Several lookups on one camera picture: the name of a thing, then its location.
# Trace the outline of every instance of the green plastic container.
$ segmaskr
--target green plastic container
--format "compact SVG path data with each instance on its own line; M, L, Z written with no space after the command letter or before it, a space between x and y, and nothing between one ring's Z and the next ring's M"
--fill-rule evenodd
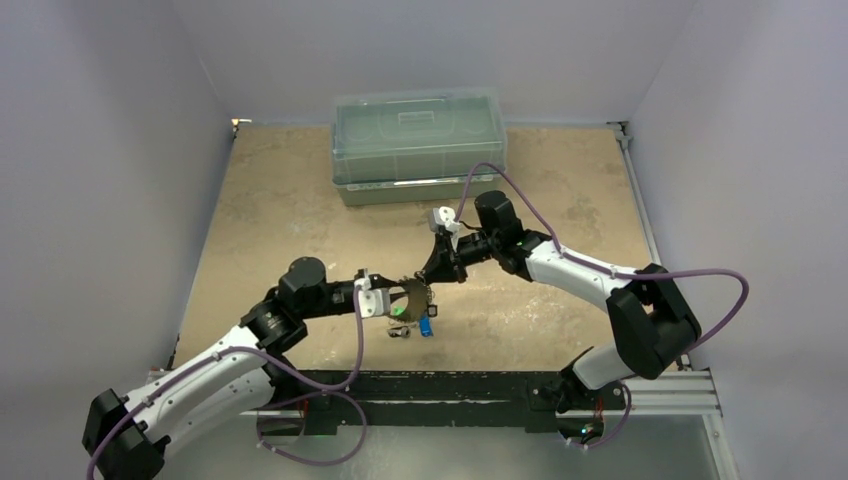
M481 161L506 169L506 133L489 89L339 97L332 136L333 184L345 205L459 198ZM475 172L471 195L500 175Z

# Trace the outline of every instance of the tabletop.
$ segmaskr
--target tabletop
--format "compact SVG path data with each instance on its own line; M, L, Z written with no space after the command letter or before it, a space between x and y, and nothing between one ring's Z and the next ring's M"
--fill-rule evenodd
M634 267L650 262L621 151L611 130L509 128L508 173L563 244ZM262 300L289 264L321 259L328 281L360 268L411 276L433 247L426 213L457 200L345 207L331 183L323 127L242 126L206 239L175 364L197 355ZM526 228L544 231L505 182ZM473 209L468 209L473 216ZM474 218L465 218L476 223ZM390 338L385 318L365 324L363 369L559 370L612 339L606 314L553 287L473 266L463 284L433 286L433 336ZM304 369L347 369L356 355L352 315L307 321L287 353Z

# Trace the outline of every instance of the green object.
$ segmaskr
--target green object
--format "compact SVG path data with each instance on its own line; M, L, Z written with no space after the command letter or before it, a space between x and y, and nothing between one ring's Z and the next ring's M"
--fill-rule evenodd
M333 184L346 205L458 198L475 164L506 170L506 132L488 89L338 97L332 142ZM480 168L472 190L499 178Z

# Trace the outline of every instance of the gray wall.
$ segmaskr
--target gray wall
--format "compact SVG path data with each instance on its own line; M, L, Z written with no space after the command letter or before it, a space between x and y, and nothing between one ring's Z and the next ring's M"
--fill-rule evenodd
M79 478L88 402L167 360L231 126L168 2L6 2L0 65L0 477Z
M493 86L508 120L624 120L695 0L175 0L234 116L326 122L334 95Z
M711 365L744 478L845 478L848 3L701 0L633 118L664 261L751 280ZM713 324L732 281L685 282Z

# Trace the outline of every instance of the transparent box lid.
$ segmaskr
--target transparent box lid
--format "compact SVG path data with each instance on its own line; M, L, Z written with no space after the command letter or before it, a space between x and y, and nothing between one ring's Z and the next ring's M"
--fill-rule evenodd
M412 176L418 178L445 176L445 162L456 167L462 159L470 163L482 157L504 166L506 134L497 95L491 89L350 95L337 97L335 107L337 184L355 181L356 176L346 182L339 173L360 169L383 180L410 178L391 174L397 170L393 162L398 157L416 159Z

